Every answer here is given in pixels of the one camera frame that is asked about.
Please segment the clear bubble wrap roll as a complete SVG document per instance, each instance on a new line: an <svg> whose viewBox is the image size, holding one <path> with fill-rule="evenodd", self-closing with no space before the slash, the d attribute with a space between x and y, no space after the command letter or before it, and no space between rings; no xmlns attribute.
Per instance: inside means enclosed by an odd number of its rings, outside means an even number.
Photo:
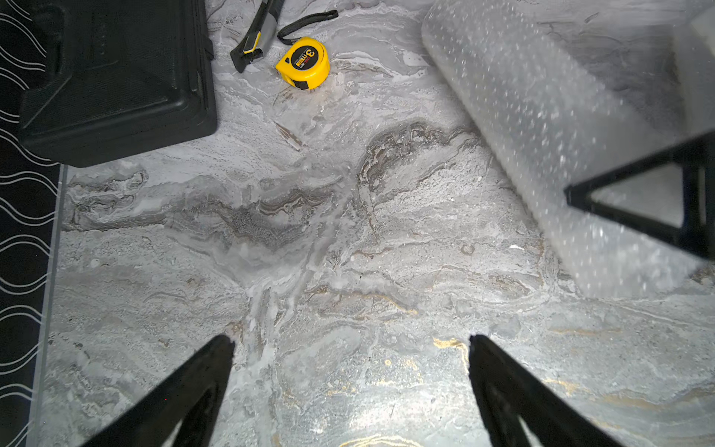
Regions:
<svg viewBox="0 0 715 447"><path fill-rule="evenodd" d="M688 135L673 51L687 1L438 1L428 54L578 288L645 296L712 260L570 207L567 186Z"/></svg>

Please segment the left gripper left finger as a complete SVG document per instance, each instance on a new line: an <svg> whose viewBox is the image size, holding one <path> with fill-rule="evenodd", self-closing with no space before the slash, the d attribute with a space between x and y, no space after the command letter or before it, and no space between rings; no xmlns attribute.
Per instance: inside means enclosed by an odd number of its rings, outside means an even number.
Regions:
<svg viewBox="0 0 715 447"><path fill-rule="evenodd" d="M235 343L213 337L180 368L87 446L207 446L216 426L233 364Z"/></svg>

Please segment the bubble white cylinder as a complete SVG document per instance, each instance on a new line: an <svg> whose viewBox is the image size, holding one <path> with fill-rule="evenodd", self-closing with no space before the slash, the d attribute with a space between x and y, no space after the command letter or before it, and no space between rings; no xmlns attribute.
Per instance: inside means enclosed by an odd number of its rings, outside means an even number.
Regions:
<svg viewBox="0 0 715 447"><path fill-rule="evenodd" d="M687 1L673 51L688 135L714 130L714 2Z"/></svg>

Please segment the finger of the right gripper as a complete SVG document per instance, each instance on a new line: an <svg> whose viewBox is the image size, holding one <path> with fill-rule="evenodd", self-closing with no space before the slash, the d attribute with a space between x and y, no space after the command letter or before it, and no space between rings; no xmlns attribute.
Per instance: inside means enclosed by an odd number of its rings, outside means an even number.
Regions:
<svg viewBox="0 0 715 447"><path fill-rule="evenodd" d="M714 258L714 132L567 186L567 204L705 260Z"/></svg>

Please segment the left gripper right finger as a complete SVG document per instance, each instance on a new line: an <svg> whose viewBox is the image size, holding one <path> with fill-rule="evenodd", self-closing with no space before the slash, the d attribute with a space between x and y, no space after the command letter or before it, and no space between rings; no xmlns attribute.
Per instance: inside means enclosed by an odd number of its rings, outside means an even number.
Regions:
<svg viewBox="0 0 715 447"><path fill-rule="evenodd" d="M618 446L485 335L472 335L469 378L493 446Z"/></svg>

